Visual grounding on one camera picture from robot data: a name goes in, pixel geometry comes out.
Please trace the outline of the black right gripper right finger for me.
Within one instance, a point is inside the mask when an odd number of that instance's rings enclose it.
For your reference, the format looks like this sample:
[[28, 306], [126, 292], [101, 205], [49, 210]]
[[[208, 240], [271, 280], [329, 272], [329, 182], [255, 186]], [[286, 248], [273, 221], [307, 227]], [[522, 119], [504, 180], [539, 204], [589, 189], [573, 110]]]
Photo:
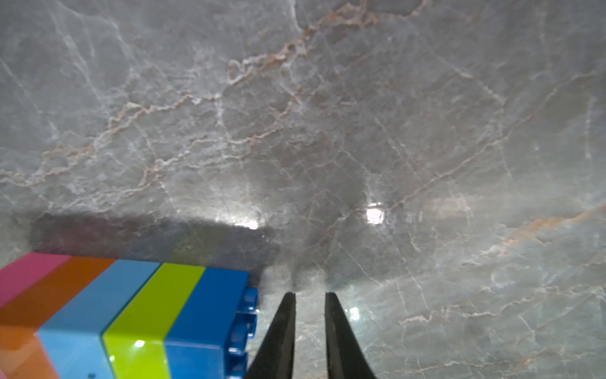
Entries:
[[365, 360], [336, 293], [325, 294], [324, 320], [328, 377], [376, 379]]

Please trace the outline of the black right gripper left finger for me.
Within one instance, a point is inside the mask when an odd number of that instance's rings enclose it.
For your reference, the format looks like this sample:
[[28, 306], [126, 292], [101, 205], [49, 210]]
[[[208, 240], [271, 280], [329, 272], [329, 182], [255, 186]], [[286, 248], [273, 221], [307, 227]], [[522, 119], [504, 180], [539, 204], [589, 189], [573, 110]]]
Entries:
[[288, 292], [244, 379], [292, 379], [296, 326], [296, 295]]

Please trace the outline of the lime green small lego brick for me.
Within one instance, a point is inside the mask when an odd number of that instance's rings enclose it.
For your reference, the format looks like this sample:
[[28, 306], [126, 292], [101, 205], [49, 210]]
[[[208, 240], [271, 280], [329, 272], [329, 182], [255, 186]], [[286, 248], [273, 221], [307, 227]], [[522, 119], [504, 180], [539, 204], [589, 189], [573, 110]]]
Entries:
[[205, 272], [162, 264], [103, 334], [117, 378], [169, 378], [164, 341]]

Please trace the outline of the light blue long brick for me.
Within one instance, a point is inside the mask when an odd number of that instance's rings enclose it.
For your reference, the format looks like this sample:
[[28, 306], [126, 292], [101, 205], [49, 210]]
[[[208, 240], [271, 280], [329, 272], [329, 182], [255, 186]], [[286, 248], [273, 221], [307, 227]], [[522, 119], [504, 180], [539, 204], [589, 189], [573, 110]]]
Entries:
[[103, 334], [158, 268], [117, 260], [38, 330], [59, 377], [115, 377]]

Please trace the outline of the orange small lego brick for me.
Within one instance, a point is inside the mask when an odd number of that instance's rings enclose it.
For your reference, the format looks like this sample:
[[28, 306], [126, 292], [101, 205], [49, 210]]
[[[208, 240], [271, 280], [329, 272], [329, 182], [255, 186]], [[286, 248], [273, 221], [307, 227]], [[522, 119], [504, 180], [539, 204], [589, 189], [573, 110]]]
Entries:
[[110, 258], [72, 257], [1, 307], [1, 371], [6, 377], [58, 377], [36, 333], [113, 263]]

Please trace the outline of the pink small lego brick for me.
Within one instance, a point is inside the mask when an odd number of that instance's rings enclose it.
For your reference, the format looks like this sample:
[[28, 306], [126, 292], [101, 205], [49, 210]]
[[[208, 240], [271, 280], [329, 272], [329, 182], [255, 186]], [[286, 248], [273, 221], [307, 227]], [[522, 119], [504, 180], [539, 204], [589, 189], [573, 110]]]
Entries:
[[1, 269], [1, 306], [64, 265], [71, 256], [32, 252]]

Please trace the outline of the dark blue small lego brick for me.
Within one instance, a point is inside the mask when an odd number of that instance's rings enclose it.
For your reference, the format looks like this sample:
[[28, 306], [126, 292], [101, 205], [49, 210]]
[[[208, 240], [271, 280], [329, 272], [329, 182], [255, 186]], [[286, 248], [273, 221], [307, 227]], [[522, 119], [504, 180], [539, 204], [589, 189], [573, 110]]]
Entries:
[[170, 376], [244, 377], [258, 297], [248, 273], [207, 268], [164, 341]]

